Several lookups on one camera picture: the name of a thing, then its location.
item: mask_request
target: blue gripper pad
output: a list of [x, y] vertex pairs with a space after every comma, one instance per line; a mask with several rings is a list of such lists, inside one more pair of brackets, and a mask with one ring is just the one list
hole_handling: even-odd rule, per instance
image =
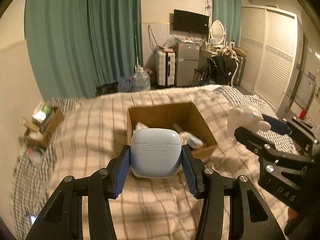
[[113, 169], [117, 169], [115, 175], [115, 187], [113, 190], [114, 197], [117, 198], [124, 187], [125, 179], [127, 178], [130, 167], [130, 146], [123, 147]]
[[276, 132], [280, 135], [289, 134], [290, 129], [285, 122], [274, 119], [273, 117], [265, 114], [263, 114], [262, 117], [264, 121], [268, 122], [271, 125], [271, 131]]
[[183, 145], [181, 148], [181, 165], [190, 193], [195, 198], [198, 198], [200, 193], [204, 191], [202, 180], [202, 171], [205, 169], [204, 164], [201, 160], [192, 156], [187, 145]]

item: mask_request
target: cardboard box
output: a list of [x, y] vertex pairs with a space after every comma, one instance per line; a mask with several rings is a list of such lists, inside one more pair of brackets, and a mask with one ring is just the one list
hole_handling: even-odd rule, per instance
[[168, 104], [160, 106], [146, 106], [129, 108], [127, 112], [127, 144], [131, 145], [133, 130], [137, 122], [150, 128], [165, 128], [174, 130], [173, 123], [177, 123], [184, 131], [204, 141], [207, 147], [192, 150], [194, 157], [208, 158], [217, 147], [217, 141], [212, 135], [202, 115], [193, 103]]
[[40, 147], [46, 148], [51, 140], [52, 134], [55, 132], [58, 125], [64, 120], [64, 117], [58, 107], [54, 108], [54, 115], [52, 116], [46, 130], [43, 133], [42, 140], [36, 140], [29, 136], [30, 130], [27, 129], [24, 137], [29, 145], [38, 145]]

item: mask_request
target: plush toy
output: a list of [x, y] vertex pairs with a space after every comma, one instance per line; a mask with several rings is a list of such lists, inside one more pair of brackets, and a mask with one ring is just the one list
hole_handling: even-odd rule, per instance
[[269, 131], [271, 125], [263, 120], [261, 112], [253, 106], [234, 106], [228, 116], [228, 133], [233, 138], [233, 144], [237, 143], [235, 130], [240, 126], [257, 133], [259, 130]]

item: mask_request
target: wardrobe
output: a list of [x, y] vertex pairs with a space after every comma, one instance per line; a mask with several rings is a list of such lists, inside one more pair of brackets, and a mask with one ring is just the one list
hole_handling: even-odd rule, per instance
[[242, 7], [239, 47], [247, 54], [241, 86], [267, 101], [276, 112], [295, 65], [297, 16], [265, 6]]

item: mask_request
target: bed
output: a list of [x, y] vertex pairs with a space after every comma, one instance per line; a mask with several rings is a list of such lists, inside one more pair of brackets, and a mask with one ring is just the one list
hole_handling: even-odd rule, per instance
[[[281, 228], [287, 221], [287, 207], [258, 186], [259, 162], [242, 144], [235, 146], [227, 136], [228, 111], [238, 104], [257, 107], [276, 117], [257, 96], [244, 96], [228, 86], [174, 88], [137, 93], [116, 93], [98, 98], [52, 100], [62, 109], [65, 120], [59, 126], [39, 166], [30, 164], [21, 153], [15, 168], [12, 216], [18, 239], [31, 227], [30, 215], [37, 215], [44, 203], [67, 175], [76, 179], [106, 167], [126, 144], [126, 111], [133, 106], [193, 102], [211, 129], [218, 147], [206, 167], [223, 176], [246, 175], [268, 203]], [[297, 154], [292, 140], [272, 131], [259, 132], [276, 148]], [[129, 171], [123, 193], [110, 200], [118, 239], [192, 239], [200, 217], [202, 201], [188, 191], [183, 173], [168, 179], [137, 179]], [[228, 239], [229, 201], [225, 198], [223, 237]], [[90, 239], [87, 198], [83, 199], [83, 234]]]

